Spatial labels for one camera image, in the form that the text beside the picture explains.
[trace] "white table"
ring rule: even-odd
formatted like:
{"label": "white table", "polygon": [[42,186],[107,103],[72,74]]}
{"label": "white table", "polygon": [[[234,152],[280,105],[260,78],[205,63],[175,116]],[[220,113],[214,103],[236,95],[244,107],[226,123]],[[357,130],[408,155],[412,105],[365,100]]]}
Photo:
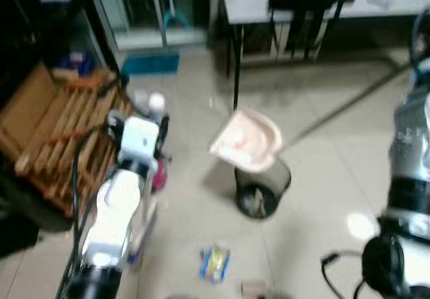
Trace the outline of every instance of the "white table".
{"label": "white table", "polygon": [[[247,24],[264,24],[271,20],[267,8],[268,0],[224,0],[228,23],[230,25],[231,37],[228,39],[227,75],[230,72],[230,43],[233,42],[234,55],[236,58],[234,76],[234,108],[237,107],[239,94],[239,77],[241,71],[241,54],[243,46],[243,26]],[[375,3],[372,0],[355,0],[352,4],[344,4],[340,18],[361,17],[393,17],[417,15],[430,0],[385,0],[387,5]],[[336,5],[332,10],[326,12],[326,21],[334,16]],[[292,11],[275,12],[273,20],[276,23],[289,23],[293,19]]]}

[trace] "table leg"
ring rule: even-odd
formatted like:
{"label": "table leg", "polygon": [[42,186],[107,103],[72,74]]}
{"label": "table leg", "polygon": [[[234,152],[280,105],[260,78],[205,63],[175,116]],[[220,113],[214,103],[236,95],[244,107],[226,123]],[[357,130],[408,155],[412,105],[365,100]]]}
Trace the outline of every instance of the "table leg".
{"label": "table leg", "polygon": [[234,100],[233,109],[237,109],[237,100],[239,98],[239,79],[241,75],[241,54],[242,54],[242,25],[237,25],[236,28],[236,40],[234,44],[234,56],[236,58],[235,71],[234,71]]}
{"label": "table leg", "polygon": [[228,27],[227,34],[227,68],[226,68],[226,76],[230,77],[230,66],[231,66],[231,41],[232,41],[232,26]]}

